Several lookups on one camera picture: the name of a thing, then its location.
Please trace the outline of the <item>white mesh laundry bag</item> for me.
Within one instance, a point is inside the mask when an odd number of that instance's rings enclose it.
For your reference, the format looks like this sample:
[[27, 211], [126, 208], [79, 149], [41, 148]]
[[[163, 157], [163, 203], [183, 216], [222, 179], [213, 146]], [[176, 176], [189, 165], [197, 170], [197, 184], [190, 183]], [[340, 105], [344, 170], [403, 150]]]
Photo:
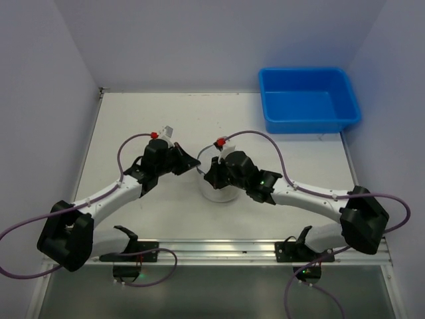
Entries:
[[197, 181], [201, 194], [214, 203], [228, 203], [234, 201], [239, 196], [239, 190], [235, 187], [227, 186], [223, 189], [214, 189], [207, 181], [204, 180], [205, 173], [211, 167], [211, 160], [218, 156], [219, 151], [213, 146], [205, 146], [198, 153], [197, 159], [200, 166], [197, 167]]

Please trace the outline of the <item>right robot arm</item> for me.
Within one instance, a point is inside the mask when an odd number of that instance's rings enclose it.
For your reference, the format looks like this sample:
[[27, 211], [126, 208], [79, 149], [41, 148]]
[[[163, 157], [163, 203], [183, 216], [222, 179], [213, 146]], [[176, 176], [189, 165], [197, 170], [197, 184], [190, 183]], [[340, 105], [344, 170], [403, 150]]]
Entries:
[[329, 249], [350, 246], [367, 255], [378, 251], [389, 215], [368, 189], [331, 191], [315, 187], [304, 192], [282, 174], [258, 169], [242, 151], [216, 156], [204, 176], [214, 189], [239, 188], [258, 203], [297, 207], [330, 219], [321, 227], [307, 226], [297, 238], [303, 253], [319, 255]]

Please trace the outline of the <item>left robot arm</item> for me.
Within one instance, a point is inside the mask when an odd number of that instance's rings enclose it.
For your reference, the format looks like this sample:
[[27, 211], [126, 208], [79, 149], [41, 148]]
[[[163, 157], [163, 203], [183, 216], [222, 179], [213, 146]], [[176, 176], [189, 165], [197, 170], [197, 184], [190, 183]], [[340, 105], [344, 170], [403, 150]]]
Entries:
[[146, 195], [162, 175], [181, 175], [200, 164], [178, 143], [151, 140], [143, 155], [111, 187], [85, 200], [57, 202], [44, 224], [37, 249], [70, 272], [92, 257], [107, 256], [118, 261], [135, 256], [141, 246], [134, 232], [119, 225], [97, 231], [97, 226], [124, 205]]

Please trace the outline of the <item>blue plastic bin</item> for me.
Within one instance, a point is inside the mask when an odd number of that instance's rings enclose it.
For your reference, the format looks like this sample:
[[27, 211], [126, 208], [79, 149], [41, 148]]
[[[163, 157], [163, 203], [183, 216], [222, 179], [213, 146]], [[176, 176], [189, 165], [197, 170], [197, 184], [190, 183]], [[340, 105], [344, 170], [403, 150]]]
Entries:
[[340, 68], [263, 68], [258, 80], [270, 134], [333, 134], [361, 121], [353, 87]]

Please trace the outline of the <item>aluminium mounting rail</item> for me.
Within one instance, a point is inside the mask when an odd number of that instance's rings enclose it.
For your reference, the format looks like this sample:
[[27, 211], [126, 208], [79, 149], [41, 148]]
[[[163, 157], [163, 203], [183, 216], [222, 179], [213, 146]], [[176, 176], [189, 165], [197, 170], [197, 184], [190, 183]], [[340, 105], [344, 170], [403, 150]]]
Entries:
[[[179, 264], [184, 265], [272, 265], [278, 263], [275, 256], [275, 240], [172, 240], [157, 241], [159, 248], [157, 263], [165, 265], [166, 261], [173, 263], [171, 253], [160, 252], [159, 249], [173, 251], [178, 258]], [[111, 254], [118, 252], [116, 249], [123, 248], [118, 244], [109, 242], [94, 243], [92, 255], [85, 261], [91, 263], [95, 260], [103, 263], [134, 263], [132, 257], [113, 257]], [[335, 253], [338, 249], [326, 251]], [[333, 255], [332, 263], [341, 265], [391, 265], [391, 259], [386, 243], [381, 242], [375, 255], [365, 255], [354, 249], [348, 249]], [[282, 263], [288, 265], [306, 265], [307, 263]]]

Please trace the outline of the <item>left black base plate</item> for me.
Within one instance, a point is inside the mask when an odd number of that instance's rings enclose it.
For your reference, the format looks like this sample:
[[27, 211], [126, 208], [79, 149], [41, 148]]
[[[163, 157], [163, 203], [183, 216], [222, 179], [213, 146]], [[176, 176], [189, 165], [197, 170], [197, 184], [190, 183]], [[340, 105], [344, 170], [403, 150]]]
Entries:
[[132, 259], [137, 263], [156, 263], [158, 258], [159, 248], [157, 241], [138, 241], [135, 246], [135, 251], [143, 252], [141, 255], [136, 255]]

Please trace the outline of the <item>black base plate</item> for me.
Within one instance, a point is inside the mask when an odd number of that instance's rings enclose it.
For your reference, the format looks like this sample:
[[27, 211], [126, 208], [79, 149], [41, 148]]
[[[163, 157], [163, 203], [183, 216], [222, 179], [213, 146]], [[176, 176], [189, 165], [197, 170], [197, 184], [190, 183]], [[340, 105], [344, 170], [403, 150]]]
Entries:
[[135, 251], [143, 252], [141, 255], [136, 255], [132, 259], [137, 263], [156, 263], [158, 258], [159, 248], [157, 241], [138, 241], [135, 246]]
[[276, 261], [278, 263], [310, 263], [320, 257], [324, 263], [332, 263], [335, 257], [329, 253], [316, 253], [305, 244], [307, 233], [303, 232], [295, 241], [290, 241], [293, 236], [288, 237], [285, 241], [274, 243]]

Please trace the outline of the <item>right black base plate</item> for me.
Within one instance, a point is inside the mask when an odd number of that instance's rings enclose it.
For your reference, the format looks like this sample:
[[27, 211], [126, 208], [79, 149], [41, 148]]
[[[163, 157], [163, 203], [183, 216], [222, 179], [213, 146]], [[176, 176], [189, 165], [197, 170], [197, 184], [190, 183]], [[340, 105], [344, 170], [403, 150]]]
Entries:
[[278, 263], [310, 263], [320, 257], [324, 263], [332, 263], [335, 257], [329, 253], [316, 253], [305, 244], [307, 233], [303, 232], [295, 241], [290, 241], [293, 236], [288, 237], [285, 241], [274, 243], [276, 261]]

